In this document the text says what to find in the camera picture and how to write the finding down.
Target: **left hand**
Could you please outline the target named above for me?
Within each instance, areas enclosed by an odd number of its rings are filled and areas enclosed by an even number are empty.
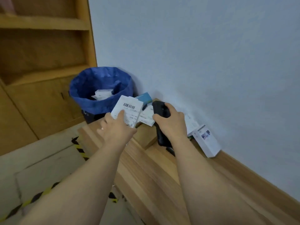
[[[136,128],[130,128],[124,122],[124,110],[121,110],[117,119],[113,119],[110,113],[106,113],[101,121],[102,129],[97,129],[97,133],[104,139],[106,145],[124,149],[137,132]]]

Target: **blue plastic bag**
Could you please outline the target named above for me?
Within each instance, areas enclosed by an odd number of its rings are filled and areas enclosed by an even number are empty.
[[[113,89],[113,96],[92,100],[98,89]],[[133,95],[133,82],[128,73],[116,67],[94,67],[82,71],[70,83],[70,96],[82,110],[91,114],[111,112],[121,95]]]

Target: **wooden cabinet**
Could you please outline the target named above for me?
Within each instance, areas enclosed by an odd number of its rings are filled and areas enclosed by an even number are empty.
[[[73,77],[9,87],[7,92],[39,139],[84,121],[69,97]]]
[[[84,121],[69,84],[97,66],[88,0],[12,2],[16,16],[0,7],[0,85],[8,95],[0,96],[0,132],[10,141],[14,128],[28,136],[7,142],[7,152]]]
[[[1,86],[0,139],[0,155],[38,139]]]

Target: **wooden shelf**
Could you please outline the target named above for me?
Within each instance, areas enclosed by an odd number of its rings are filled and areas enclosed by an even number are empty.
[[[0,14],[0,28],[45,29],[45,30],[89,30],[83,20],[42,16],[7,16]]]
[[[82,70],[89,68],[88,65],[76,65],[54,70],[29,72],[24,75],[12,75],[9,79],[3,79],[7,86],[16,86],[22,84],[35,83],[45,80],[53,80],[72,75],[77,75]]]

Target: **barcode label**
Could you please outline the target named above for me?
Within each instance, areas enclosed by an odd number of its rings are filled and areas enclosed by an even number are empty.
[[[129,107],[131,109],[135,109],[135,106],[129,105],[128,103],[124,103],[123,106]]]

